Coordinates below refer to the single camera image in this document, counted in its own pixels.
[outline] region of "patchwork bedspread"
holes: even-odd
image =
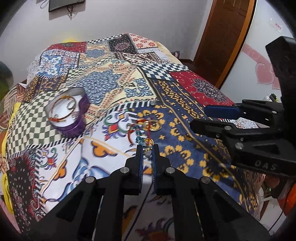
[[[124,166],[136,151],[127,138],[128,124],[148,117],[162,125],[150,136],[173,167],[194,178],[209,176],[254,213],[258,207],[256,174],[230,165],[220,140],[194,134],[189,128],[194,118],[211,119],[204,114],[206,105],[232,102],[186,66],[173,63],[163,49],[141,36],[120,34],[54,44],[36,57],[26,89],[18,86],[12,97],[6,97],[9,115],[2,117],[5,125],[0,125],[1,135],[7,133],[1,167],[7,173],[22,232],[42,219],[84,177],[107,177]],[[91,105],[85,115],[85,131],[78,138],[67,139],[51,127],[44,107],[72,87],[84,88]],[[16,102],[20,104],[13,113]],[[250,121],[232,122],[241,128],[256,127]],[[131,139],[135,143],[136,133]],[[152,236],[153,240],[170,240],[174,238],[172,224],[171,199],[153,193],[151,160],[147,158],[141,195],[127,197],[124,203],[123,240],[152,240]]]

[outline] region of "green object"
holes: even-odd
[[[0,100],[2,100],[9,91],[7,81],[10,79],[12,79],[10,69],[0,61]]]

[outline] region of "orange flower print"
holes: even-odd
[[[148,45],[149,45],[150,47],[155,47],[155,46],[156,46],[155,43],[153,43],[153,42],[149,42]]]
[[[142,48],[142,47],[144,47],[144,45],[141,44],[141,43],[136,44],[136,46],[137,46],[137,48]]]

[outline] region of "door frame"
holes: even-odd
[[[238,37],[238,40],[237,40],[237,43],[235,44],[234,46],[234,49],[230,55],[230,58],[222,72],[222,74],[220,75],[218,81],[216,82],[215,84],[215,87],[220,89],[222,84],[224,83],[224,81],[226,80],[228,74],[230,73],[239,53],[240,53],[240,50],[244,44],[244,41],[247,37],[247,34],[249,32],[249,28],[251,26],[251,23],[252,23],[252,19],[253,19],[253,16],[254,16],[254,12],[255,12],[255,8],[256,8],[256,2],[257,0],[250,0],[249,2],[249,6],[248,6],[248,10],[247,10],[247,15],[246,15],[246,18],[244,20],[244,24],[242,26],[242,30],[240,32],[240,35]],[[216,7],[216,4],[217,4],[217,0],[213,0],[213,3],[212,3],[212,6],[211,6],[211,10],[210,10],[210,14],[209,14],[209,17],[207,19],[207,24],[205,26],[205,30],[203,32],[203,35],[202,35],[202,38],[200,40],[200,44],[198,46],[198,49],[196,51],[196,54],[195,54],[195,57],[194,57],[194,60],[193,60],[193,64],[196,64],[197,62],[197,59],[200,55],[200,52],[202,50],[202,46],[203,44],[205,43],[205,38],[206,38],[206,35],[207,35],[207,32],[209,30],[209,27],[210,27],[210,23],[211,23],[211,20],[212,20],[212,17],[213,17],[213,14],[214,14],[214,10],[215,10],[215,7]]]

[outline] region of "pink heart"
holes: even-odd
[[[274,81],[274,74],[270,71],[270,66],[265,66],[263,63],[258,63],[256,65],[256,75],[258,79],[258,84],[269,85]]]

